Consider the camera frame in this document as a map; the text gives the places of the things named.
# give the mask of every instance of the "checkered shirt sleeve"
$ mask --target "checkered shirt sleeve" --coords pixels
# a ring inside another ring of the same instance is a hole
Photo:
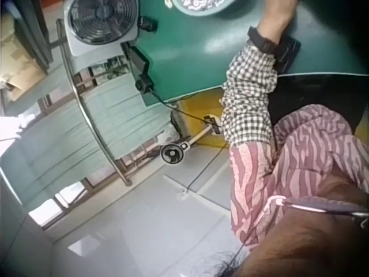
[[[231,145],[271,142],[267,94],[273,92],[277,84],[274,63],[273,55],[260,52],[249,42],[231,62],[221,100],[224,106],[221,127]]]

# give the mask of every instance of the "cardboard box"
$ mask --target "cardboard box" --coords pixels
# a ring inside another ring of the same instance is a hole
[[[17,39],[14,18],[10,14],[1,16],[0,66],[0,78],[15,87],[11,93],[13,101],[46,76]]]

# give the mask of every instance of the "hand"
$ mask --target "hand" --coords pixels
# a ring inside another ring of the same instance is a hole
[[[261,36],[279,44],[282,33],[296,12],[298,0],[265,0],[265,12],[258,25]]]

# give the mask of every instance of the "green table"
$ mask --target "green table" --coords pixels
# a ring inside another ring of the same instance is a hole
[[[323,15],[311,10],[317,2],[324,1],[301,2],[291,24],[289,33],[302,47],[290,73],[367,74],[344,35],[347,0],[321,4],[326,5],[320,5]],[[219,87],[249,26],[256,26],[263,13],[263,0],[238,0],[219,14],[199,18],[169,9],[164,0],[140,0],[140,5],[141,15],[158,20],[159,28],[141,31],[135,45],[150,61],[148,74],[164,100]],[[157,102],[150,94],[143,98],[147,105]]]

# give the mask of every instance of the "person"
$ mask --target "person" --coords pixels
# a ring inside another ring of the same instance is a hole
[[[298,0],[265,0],[259,35],[278,45],[297,5]],[[276,205],[268,213],[263,209],[273,195],[368,207],[368,151],[329,102],[308,104],[272,127],[268,94],[277,84],[274,63],[273,54],[249,40],[223,85],[221,126],[234,174],[232,230],[251,253],[238,269],[228,265],[219,276],[340,276],[359,261],[355,253],[367,238],[361,225],[347,216]]]

